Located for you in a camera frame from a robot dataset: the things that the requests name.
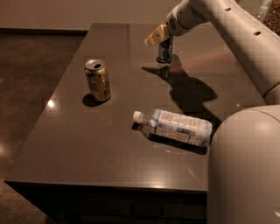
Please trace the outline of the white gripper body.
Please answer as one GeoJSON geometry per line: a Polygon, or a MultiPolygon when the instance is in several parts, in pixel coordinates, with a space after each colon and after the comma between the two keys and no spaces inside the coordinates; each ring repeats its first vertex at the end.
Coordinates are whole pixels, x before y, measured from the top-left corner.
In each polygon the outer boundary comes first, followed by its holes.
{"type": "Polygon", "coordinates": [[[204,0],[182,0],[166,17],[170,34],[182,36],[194,27],[207,22],[204,0]]]}

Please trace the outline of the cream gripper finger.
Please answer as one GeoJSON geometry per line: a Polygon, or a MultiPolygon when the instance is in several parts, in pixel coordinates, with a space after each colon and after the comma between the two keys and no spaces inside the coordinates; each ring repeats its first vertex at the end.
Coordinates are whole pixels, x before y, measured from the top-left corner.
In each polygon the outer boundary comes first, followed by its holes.
{"type": "Polygon", "coordinates": [[[168,27],[166,24],[161,24],[158,26],[150,36],[146,38],[144,43],[147,46],[154,46],[155,44],[159,44],[163,41],[166,41],[170,36],[170,33],[168,31],[168,27]]]}

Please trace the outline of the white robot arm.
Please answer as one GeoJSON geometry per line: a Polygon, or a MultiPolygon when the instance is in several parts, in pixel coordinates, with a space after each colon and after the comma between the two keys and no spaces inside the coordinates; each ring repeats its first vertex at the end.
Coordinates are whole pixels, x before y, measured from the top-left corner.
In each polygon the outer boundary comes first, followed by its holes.
{"type": "Polygon", "coordinates": [[[216,130],[208,162],[208,224],[280,224],[280,37],[239,0],[182,0],[148,46],[211,22],[264,105],[231,115],[216,130]]]}

